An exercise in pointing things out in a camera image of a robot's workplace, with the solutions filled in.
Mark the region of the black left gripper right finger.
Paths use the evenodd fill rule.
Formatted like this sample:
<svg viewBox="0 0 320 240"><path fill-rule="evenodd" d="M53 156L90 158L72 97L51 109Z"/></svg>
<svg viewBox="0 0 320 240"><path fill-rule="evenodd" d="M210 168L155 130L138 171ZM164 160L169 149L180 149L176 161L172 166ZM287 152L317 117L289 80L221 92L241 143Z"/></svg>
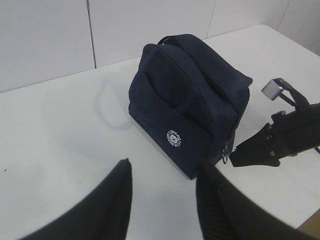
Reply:
<svg viewBox="0 0 320 240"><path fill-rule="evenodd" d="M205 240L308 240L240 192L211 163L199 165L196 205Z"/></svg>

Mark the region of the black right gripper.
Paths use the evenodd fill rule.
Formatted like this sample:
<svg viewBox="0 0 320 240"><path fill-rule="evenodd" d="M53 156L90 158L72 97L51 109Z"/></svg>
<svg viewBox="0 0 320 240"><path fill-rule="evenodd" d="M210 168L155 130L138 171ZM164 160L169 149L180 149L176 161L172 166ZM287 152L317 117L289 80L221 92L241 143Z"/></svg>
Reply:
<svg viewBox="0 0 320 240"><path fill-rule="evenodd" d="M304 111L279 111L271 115L271 119L272 125L267 123L229 155L233 167L278 167L280 159L320 146L319 103L311 104Z"/></svg>

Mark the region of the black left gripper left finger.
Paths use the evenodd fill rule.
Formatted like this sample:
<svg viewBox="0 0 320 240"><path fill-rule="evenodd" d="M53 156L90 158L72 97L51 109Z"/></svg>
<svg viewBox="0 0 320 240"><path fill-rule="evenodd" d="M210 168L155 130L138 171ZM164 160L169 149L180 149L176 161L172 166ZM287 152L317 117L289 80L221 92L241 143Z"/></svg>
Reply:
<svg viewBox="0 0 320 240"><path fill-rule="evenodd" d="M124 240L132 207L132 165L120 160L102 182L26 240Z"/></svg>

